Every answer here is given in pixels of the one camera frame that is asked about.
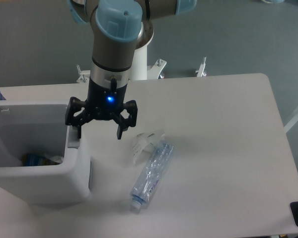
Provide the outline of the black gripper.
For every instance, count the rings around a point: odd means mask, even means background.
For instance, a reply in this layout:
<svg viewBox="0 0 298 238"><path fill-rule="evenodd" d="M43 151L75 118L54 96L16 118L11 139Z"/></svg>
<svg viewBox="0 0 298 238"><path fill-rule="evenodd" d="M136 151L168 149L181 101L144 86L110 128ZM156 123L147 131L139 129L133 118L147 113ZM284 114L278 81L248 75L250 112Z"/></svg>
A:
<svg viewBox="0 0 298 238"><path fill-rule="evenodd" d="M77 129L77 138L81 139L81 128L93 120L92 113L101 114L100 120L111 119L118 125L117 139L122 138L124 131L135 127L137 123L138 106L135 100L124 103L127 85L117 88L112 92L110 88L102 87L93 80L89 80L86 101L70 97L65 114L65 124ZM121 114L126 111L127 118Z"/></svg>

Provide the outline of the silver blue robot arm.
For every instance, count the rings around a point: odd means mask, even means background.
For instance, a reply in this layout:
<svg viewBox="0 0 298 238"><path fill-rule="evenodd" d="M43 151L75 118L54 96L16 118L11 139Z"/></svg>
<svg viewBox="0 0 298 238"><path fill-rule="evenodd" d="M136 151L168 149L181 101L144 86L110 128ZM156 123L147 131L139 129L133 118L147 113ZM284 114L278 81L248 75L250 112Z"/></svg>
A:
<svg viewBox="0 0 298 238"><path fill-rule="evenodd" d="M87 99L71 97L65 124L76 128L92 120L113 120L117 138L136 126L138 107L124 102L130 69L142 22L192 11L195 0L69 0L77 23L88 23L93 32L92 66Z"/></svg>

